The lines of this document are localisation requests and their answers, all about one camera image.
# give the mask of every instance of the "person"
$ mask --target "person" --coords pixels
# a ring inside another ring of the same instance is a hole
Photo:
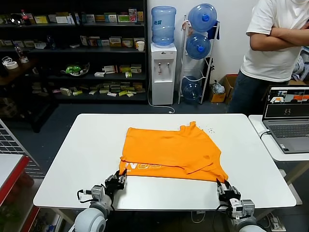
[[[261,114],[269,86],[288,84],[302,46],[309,45],[308,20],[309,0],[259,0],[228,113]]]

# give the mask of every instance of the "white t-shirt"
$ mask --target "white t-shirt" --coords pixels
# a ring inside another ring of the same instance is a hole
[[[269,35],[272,27],[301,29],[309,19],[309,0],[260,0],[253,9],[250,32]],[[251,48],[241,72],[249,77],[284,82],[291,79],[301,47],[261,52]]]

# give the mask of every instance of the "laptop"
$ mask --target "laptop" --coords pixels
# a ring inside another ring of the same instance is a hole
[[[309,153],[309,86],[271,86],[262,121],[285,154]]]

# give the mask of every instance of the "water jug rack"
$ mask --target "water jug rack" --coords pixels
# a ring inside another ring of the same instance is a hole
[[[200,66],[200,67],[202,67],[202,69],[200,69],[200,68],[186,69],[185,68],[185,65],[186,65],[185,62],[184,62],[186,60],[185,58],[189,58],[189,56],[187,54],[187,51],[186,51],[186,43],[187,43],[187,38],[189,36],[190,28],[191,28],[191,24],[190,24],[189,20],[187,19],[187,16],[185,15],[184,16],[184,23],[183,23],[183,26],[182,26],[182,31],[183,31],[183,39],[182,39],[182,46],[181,46],[181,48],[182,48],[182,50],[181,50],[181,54],[182,54],[182,58],[181,58],[182,70],[181,70],[180,78],[179,78],[180,84],[179,84],[179,91],[178,91],[178,94],[179,94],[178,95],[178,104],[180,104],[181,97],[183,97],[183,94],[182,94],[182,83],[183,83],[183,78],[186,78],[185,75],[184,75],[184,72],[186,70],[199,70],[199,72],[201,74],[201,78],[197,78],[196,81],[201,81],[202,79],[205,79],[204,86],[202,86],[202,88],[203,88],[202,97],[201,97],[201,99],[199,101],[200,104],[203,103],[204,94],[205,94],[206,85],[207,85],[207,80],[208,80],[209,73],[211,71],[211,64],[213,62],[212,50],[213,50],[213,47],[214,47],[215,42],[217,40],[217,36],[218,36],[219,28],[220,28],[220,22],[218,22],[218,24],[216,26],[214,26],[214,28],[216,28],[216,32],[215,32],[214,39],[210,40],[210,42],[211,42],[211,50],[210,50],[209,54],[204,58],[204,61],[208,64],[208,69],[207,69],[206,76],[203,75],[204,62],[202,62],[202,65]]]

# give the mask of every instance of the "laptop keyboard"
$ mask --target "laptop keyboard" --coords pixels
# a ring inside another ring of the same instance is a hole
[[[309,137],[309,124],[271,125],[269,127],[277,138]]]

